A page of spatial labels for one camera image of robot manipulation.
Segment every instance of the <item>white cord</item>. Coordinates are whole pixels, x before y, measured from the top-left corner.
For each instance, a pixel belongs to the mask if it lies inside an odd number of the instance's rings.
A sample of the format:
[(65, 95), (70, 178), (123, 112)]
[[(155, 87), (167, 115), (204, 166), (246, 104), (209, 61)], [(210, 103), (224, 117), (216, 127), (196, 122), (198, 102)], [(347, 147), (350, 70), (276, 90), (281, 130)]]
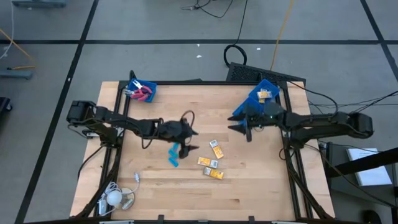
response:
[[(12, 4), (12, 0), (10, 0), (11, 4), (11, 40), (14, 40), (14, 5)], [(10, 41), (10, 44), (8, 45), (7, 49), (4, 51), (3, 55), (0, 57), (0, 60), (7, 55), (8, 50), (12, 46), (12, 41)]]
[(107, 215), (107, 214), (109, 214), (109, 213), (111, 213), (111, 212), (114, 212), (115, 210), (116, 210), (116, 207), (113, 207), (112, 210), (110, 210), (110, 211), (108, 211), (108, 212), (105, 212), (105, 213), (102, 214), (101, 216), (105, 216), (105, 215)]
[(136, 188), (134, 189), (134, 190), (131, 190), (130, 192), (128, 192), (128, 193), (123, 193), (122, 192), (122, 194), (124, 194), (124, 195), (129, 195), (129, 194), (132, 194), (132, 193), (134, 193), (136, 190), (138, 190), (138, 187), (139, 187), (139, 175), (138, 175), (138, 173), (134, 173), (134, 178), (135, 178), (135, 180), (136, 180), (136, 182), (137, 182), (137, 186), (136, 186)]
[[(113, 191), (115, 191), (115, 190), (117, 190), (118, 192), (121, 192), (123, 195), (129, 195), (129, 194), (134, 193), (136, 190), (138, 190), (138, 187), (139, 187), (139, 175), (138, 175), (138, 173), (134, 173), (134, 178), (135, 178), (135, 180), (136, 180), (136, 182), (137, 182), (137, 186), (136, 186), (136, 188), (135, 188), (134, 190), (131, 190), (131, 191), (128, 192), (128, 193), (123, 193), (123, 191), (119, 188), (119, 186), (117, 185), (117, 183), (115, 183), (115, 182), (110, 182), (110, 183), (108, 184), (108, 186), (106, 187), (104, 193), (102, 194), (100, 200), (104, 200), (104, 199), (105, 199), (105, 196), (107, 196), (108, 194), (110, 194), (111, 192), (113, 192)], [(116, 207), (113, 207), (112, 210), (110, 210), (110, 211), (108, 211), (108, 212), (102, 214), (101, 216), (107, 215), (107, 214), (109, 214), (109, 213), (111, 213), (111, 212), (113, 212), (113, 211), (115, 211), (115, 210), (116, 210)]]

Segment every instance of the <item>yellow box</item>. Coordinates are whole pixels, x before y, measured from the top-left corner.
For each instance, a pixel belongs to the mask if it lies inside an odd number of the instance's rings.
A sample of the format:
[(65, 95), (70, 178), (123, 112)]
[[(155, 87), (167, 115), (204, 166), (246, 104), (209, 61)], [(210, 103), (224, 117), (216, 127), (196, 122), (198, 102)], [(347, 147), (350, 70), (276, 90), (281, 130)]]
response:
[(212, 167), (212, 168), (217, 168), (218, 161), (213, 160), (213, 159), (207, 159), (207, 158), (204, 158), (204, 157), (199, 157), (198, 164), (202, 165), (202, 166), (208, 166), (208, 167)]
[(257, 92), (257, 96), (260, 99), (272, 98), (272, 93), (270, 91), (259, 91)]
[(217, 140), (212, 140), (210, 142), (210, 146), (213, 149), (214, 154), (216, 154), (217, 159), (224, 157), (223, 151), (221, 150), (220, 145), (218, 145)]
[(224, 176), (224, 172), (209, 167), (205, 167), (205, 169), (203, 170), (203, 174), (219, 180), (222, 180)]

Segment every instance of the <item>gray floor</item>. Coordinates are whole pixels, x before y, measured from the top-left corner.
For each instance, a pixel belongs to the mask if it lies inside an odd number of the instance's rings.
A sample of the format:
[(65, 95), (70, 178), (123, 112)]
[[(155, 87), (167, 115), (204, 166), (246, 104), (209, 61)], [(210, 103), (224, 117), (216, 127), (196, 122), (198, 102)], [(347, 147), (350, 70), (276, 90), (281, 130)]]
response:
[[(15, 38), (22, 40), (78, 40), (92, 0), (69, 0), (64, 9), (15, 8)], [(223, 19), (201, 11), (182, 11), (192, 1), (100, 0), (88, 34), (98, 40), (234, 39), (244, 1), (234, 1)], [(222, 14), (228, 0), (218, 0), (209, 11)], [(385, 39), (398, 39), (397, 3), (368, 1)], [(250, 0), (242, 39), (276, 39), (288, 0)], [(11, 33), (10, 6), (0, 2), (0, 27)], [(376, 40), (360, 1), (296, 1), (283, 39)], [(0, 79), (0, 96), (10, 97), (14, 109), (0, 129), (1, 223), (13, 223), (43, 145), (58, 98), (65, 82), (76, 45), (22, 45), (36, 60), (33, 79)], [(241, 45), (248, 65), (269, 69), (274, 45)], [(228, 69), (223, 44), (169, 45), (85, 45), (55, 130), (26, 221), (67, 218), (76, 187), (76, 173), (82, 162), (86, 141), (66, 128), (66, 113), (72, 100), (96, 101), (101, 82), (126, 80), (133, 69), (147, 80), (225, 80)], [(394, 57), (398, 46), (390, 45)], [(228, 53), (230, 61), (241, 62), (238, 52)], [(26, 64), (15, 47), (0, 60), (0, 69)], [(398, 89), (398, 82), (380, 45), (280, 45), (274, 66), (277, 72), (307, 79), (307, 87), (320, 91), (338, 103), (351, 103), (386, 95)], [(314, 103), (330, 103), (308, 94)], [(398, 103), (389, 98), (385, 103)], [(342, 108), (351, 111), (354, 107)], [(334, 138), (334, 142), (381, 150), (396, 147), (393, 118), (396, 106), (374, 106), (365, 112), (373, 117), (374, 136), (357, 140)], [(381, 205), (332, 192), (336, 215), (359, 221), (364, 209), (375, 209), (385, 223), (390, 210)]]

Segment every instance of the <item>wooden tabletop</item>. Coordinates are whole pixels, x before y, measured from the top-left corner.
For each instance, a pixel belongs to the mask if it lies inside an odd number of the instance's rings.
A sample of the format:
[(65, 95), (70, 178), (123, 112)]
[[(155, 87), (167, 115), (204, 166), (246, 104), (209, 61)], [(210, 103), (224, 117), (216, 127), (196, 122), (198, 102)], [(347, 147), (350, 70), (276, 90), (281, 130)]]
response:
[[(117, 87), (118, 82), (103, 82), (97, 105), (112, 110)], [(200, 148), (180, 159), (175, 168), (168, 161), (172, 143), (153, 141), (149, 148), (142, 149), (141, 139), (126, 131), (118, 185), (135, 188), (134, 172), (139, 173), (141, 181), (134, 205), (129, 210), (113, 212), (112, 219), (156, 220), (158, 215), (165, 215), (166, 220), (247, 220), (254, 215), (256, 220), (295, 220), (286, 163), (278, 156), (282, 148), (279, 128), (253, 131), (252, 142), (227, 128), (233, 124), (227, 118), (252, 89), (253, 86), (158, 85), (152, 103), (131, 101), (128, 115), (135, 119), (179, 120), (186, 110), (193, 110), (193, 129), (199, 135), (193, 137), (191, 145)], [(293, 112), (310, 113), (304, 90), (290, 84), (289, 95)], [(214, 139), (224, 152), (224, 158), (218, 161), (223, 180), (203, 175), (203, 166), (197, 165), (200, 156), (216, 159), (209, 145)], [(99, 144), (99, 139), (88, 140), (85, 158)], [(316, 140), (308, 144), (317, 147)], [(82, 170), (71, 215), (80, 212), (98, 189), (104, 152)], [(319, 153), (309, 147), (301, 152), (308, 189), (334, 216)], [(299, 200), (305, 217), (301, 194)]]

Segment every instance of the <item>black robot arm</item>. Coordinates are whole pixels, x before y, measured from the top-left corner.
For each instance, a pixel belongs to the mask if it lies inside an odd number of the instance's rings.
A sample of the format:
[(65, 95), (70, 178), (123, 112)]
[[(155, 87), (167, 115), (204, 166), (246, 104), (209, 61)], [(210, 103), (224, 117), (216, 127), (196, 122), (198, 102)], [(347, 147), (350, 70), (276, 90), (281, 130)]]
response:
[(197, 135), (189, 125), (186, 118), (180, 121), (164, 122), (159, 119), (134, 119), (108, 110), (102, 106), (96, 106), (92, 101), (73, 101), (69, 109), (67, 121), (70, 126), (83, 126), (96, 133), (101, 144), (106, 146), (117, 146), (118, 130), (116, 127), (132, 131), (136, 136), (148, 140), (163, 140), (177, 142), (181, 145), (179, 157), (188, 156), (189, 151), (197, 149), (197, 146), (187, 146), (186, 138)]
[(372, 118), (362, 113), (299, 115), (283, 109), (276, 103), (269, 103), (265, 113), (259, 114), (245, 106), (240, 115), (228, 118), (242, 124), (229, 126), (230, 129), (246, 135), (251, 141), (251, 129), (259, 126), (278, 126), (290, 134), (289, 143), (303, 148), (310, 139), (348, 135), (352, 138), (369, 138), (373, 134)]

